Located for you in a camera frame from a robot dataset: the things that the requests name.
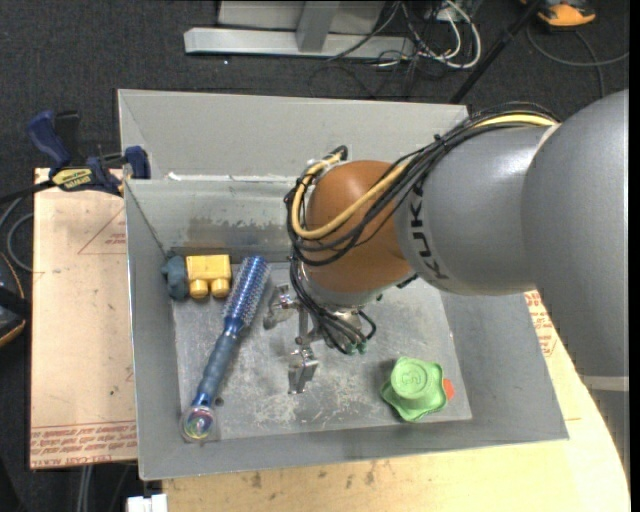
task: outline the yellow cable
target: yellow cable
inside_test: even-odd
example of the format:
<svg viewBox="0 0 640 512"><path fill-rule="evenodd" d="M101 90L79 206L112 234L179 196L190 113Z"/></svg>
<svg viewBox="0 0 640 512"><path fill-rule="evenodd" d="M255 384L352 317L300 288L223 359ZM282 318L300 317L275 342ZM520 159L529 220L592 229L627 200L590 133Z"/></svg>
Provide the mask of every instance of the yellow cable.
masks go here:
<svg viewBox="0 0 640 512"><path fill-rule="evenodd" d="M340 215L338 215L337 217L334 217L324 226L311 231L304 229L300 225L299 211L300 211L300 204L302 203L302 193L305 188L300 186L298 190L296 190L296 194L293 198L293 204L291 206L291 225L293 227L294 232L298 236L301 236L302 238L305 238L307 240L318 240L328 235L335 229L342 226L345 222L347 222L351 218L351 216L358 210L358 208L360 208L363 204L369 201L373 196L375 196L379 192L386 190L389 187L389 185L393 182L393 180L395 180L400 175L400 173L404 170L405 167L406 167L406 164L398 165L394 167L394 169L383 180L381 180L374 187L370 188L366 194L364 194L363 196L360 196L360 198L355 203L347 207L342 213L340 213ZM307 172L307 174L302 179L302 182L308 186L309 182L311 181L311 178L313 178L315 174L317 174L317 172L314 173L313 175L310 174L310 172Z"/></svg>
<svg viewBox="0 0 640 512"><path fill-rule="evenodd" d="M488 125L498 124L498 123L512 123L512 122L528 123L536 126L553 126L556 124L554 121L551 121L546 117L537 116L535 114L506 114L504 116L499 116L494 119L488 119L487 121L483 121L477 125L474 125L473 128L480 127L480 126L488 126ZM325 169L328 165L336 163L338 160L339 160L339 157L331 157L321 162L318 162L317 164L312 165L307 171L307 173L304 175L304 177L302 178L302 182L298 186L298 189L296 190L296 193L293 197L293 203L291 205L291 225L296 235L300 236L301 238L304 238L306 240L319 240L320 238L323 238L329 233L331 233L332 231L338 229L340 226L346 223L353 216L353 214L358 210L358 208L360 208L363 204L369 201L376 194L386 190L407 166L407 164L396 166L383 180L377 183L374 187L370 188L366 192L366 194L361 196L355 203L347 207L338 216L334 217L324 226L321 226L313 230L304 229L300 225L300 205L302 204L302 196L303 196L304 190L309 186L309 184L311 183L311 180L318 174L318 172Z"/></svg>
<svg viewBox="0 0 640 512"><path fill-rule="evenodd" d="M528 123L536 126L553 126L555 121L547 119L546 117L537 116L535 114L506 114L504 116L495 117L493 119L487 119L481 123L476 124L474 127L489 126L498 123Z"/></svg>

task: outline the yellow block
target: yellow block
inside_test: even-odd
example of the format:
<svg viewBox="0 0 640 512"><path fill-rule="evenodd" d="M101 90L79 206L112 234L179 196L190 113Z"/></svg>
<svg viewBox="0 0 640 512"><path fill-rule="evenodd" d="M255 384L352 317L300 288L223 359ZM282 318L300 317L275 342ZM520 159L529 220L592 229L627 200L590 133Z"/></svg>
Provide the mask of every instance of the yellow block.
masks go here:
<svg viewBox="0 0 640 512"><path fill-rule="evenodd" d="M187 256L186 263L191 297L204 299L209 292L217 299L229 295L231 261L227 254Z"/></svg>

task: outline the blue brush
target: blue brush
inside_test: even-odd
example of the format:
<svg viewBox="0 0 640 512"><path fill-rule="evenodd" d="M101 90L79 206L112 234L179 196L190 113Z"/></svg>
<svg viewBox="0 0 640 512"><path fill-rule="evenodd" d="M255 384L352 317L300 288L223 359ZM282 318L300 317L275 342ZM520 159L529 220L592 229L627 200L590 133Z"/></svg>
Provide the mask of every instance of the blue brush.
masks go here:
<svg viewBox="0 0 640 512"><path fill-rule="evenodd" d="M240 331L253 320L270 272L262 256L245 258L240 265L224 306L224 331L209 356L196 397L182 415L182 434L188 441L203 441L216 430L211 402L217 395Z"/></svg>

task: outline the green bottle cap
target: green bottle cap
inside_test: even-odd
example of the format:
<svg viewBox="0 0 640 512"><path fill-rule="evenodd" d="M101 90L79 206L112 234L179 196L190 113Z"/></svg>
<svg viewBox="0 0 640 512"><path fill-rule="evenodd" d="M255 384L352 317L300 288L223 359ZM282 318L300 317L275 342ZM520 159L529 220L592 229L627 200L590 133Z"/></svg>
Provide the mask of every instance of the green bottle cap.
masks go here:
<svg viewBox="0 0 640 512"><path fill-rule="evenodd" d="M418 421L447 405L442 367L409 357L398 359L380 394L406 421Z"/></svg>

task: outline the gray robot arm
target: gray robot arm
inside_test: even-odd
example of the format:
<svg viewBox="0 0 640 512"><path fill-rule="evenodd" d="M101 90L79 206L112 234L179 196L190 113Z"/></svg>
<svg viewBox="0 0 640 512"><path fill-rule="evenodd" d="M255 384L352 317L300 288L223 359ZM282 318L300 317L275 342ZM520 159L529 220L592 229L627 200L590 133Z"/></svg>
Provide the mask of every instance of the gray robot arm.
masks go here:
<svg viewBox="0 0 640 512"><path fill-rule="evenodd" d="M453 293L537 288L628 465L628 112L623 91L549 128L475 137L395 217L418 275Z"/></svg>

